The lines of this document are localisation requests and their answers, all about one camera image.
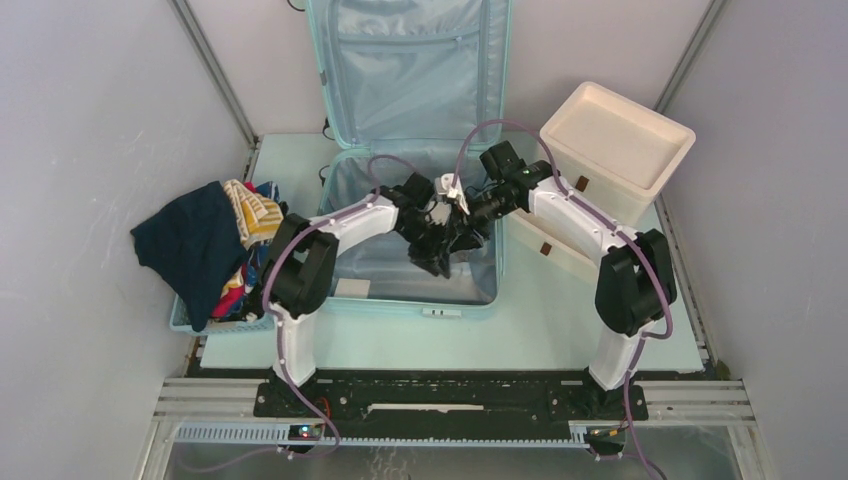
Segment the dark navy garment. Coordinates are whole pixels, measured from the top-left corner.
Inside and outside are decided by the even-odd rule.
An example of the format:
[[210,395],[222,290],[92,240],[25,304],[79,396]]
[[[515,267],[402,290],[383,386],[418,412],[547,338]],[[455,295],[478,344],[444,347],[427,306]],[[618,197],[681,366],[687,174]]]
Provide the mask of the dark navy garment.
[[191,329],[202,332],[224,286],[248,258],[223,185],[213,181],[177,197],[130,235],[139,264],[172,288]]

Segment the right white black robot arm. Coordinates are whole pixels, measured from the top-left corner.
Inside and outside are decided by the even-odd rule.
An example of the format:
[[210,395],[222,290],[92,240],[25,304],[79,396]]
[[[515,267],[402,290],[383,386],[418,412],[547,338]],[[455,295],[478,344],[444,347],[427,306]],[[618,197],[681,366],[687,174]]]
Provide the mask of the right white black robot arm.
[[594,305],[603,323],[588,373],[594,383],[581,392],[585,411],[606,418],[622,403],[649,338],[673,332],[671,305],[677,288],[668,240],[657,229],[621,224],[567,185],[552,160],[526,163],[508,141],[480,156],[492,188],[467,199],[457,173],[435,181],[436,191],[458,204],[472,225],[521,210],[573,241],[597,268]]

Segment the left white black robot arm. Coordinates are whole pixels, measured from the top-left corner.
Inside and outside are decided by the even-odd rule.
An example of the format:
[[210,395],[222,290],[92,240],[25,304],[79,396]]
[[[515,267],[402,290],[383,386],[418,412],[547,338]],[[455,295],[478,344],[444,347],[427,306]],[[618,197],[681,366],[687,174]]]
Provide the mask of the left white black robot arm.
[[340,210],[283,221],[263,265],[261,298],[275,323],[273,370],[285,381],[277,395],[283,409],[299,417],[315,406],[307,383],[317,370],[314,316],[349,272],[345,258],[365,249],[367,262],[354,274],[376,281],[376,300],[451,303],[445,284],[467,212],[461,194],[413,173],[399,185],[376,184]]

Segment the light blue ribbed suitcase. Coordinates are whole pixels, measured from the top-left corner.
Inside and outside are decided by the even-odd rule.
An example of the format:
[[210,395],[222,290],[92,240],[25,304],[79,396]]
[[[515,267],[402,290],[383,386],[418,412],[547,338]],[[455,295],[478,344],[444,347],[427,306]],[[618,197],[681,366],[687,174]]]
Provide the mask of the light blue ribbed suitcase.
[[[428,179],[458,173],[480,189],[479,155],[498,142],[503,113],[512,5],[508,1],[311,1],[307,5],[330,126],[339,145],[319,210],[329,214],[376,185],[412,173]],[[503,276],[504,233],[490,227],[482,248],[452,254],[451,303],[402,303],[331,297],[325,308],[431,318],[484,318]],[[349,272],[365,249],[344,260]]]

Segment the cream plastic drawer cabinet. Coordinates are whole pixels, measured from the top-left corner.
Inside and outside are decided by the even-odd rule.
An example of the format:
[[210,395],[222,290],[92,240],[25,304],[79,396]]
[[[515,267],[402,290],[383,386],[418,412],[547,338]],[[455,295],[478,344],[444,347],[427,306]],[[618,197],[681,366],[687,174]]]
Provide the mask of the cream plastic drawer cabinet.
[[[543,125],[567,183],[600,210],[638,231],[662,231],[655,200],[696,141],[695,132],[595,82],[585,81]],[[504,135],[527,163],[547,161],[528,134]],[[562,227],[522,210],[510,234],[589,284],[597,267]]]

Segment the yellow white striped garment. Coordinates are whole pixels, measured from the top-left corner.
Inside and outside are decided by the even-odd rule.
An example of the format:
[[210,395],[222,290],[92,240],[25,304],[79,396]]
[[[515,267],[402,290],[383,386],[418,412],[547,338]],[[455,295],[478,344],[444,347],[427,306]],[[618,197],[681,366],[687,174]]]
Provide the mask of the yellow white striped garment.
[[239,238],[245,249],[275,237],[285,216],[280,204],[251,191],[238,180],[225,181],[223,190],[233,208]]

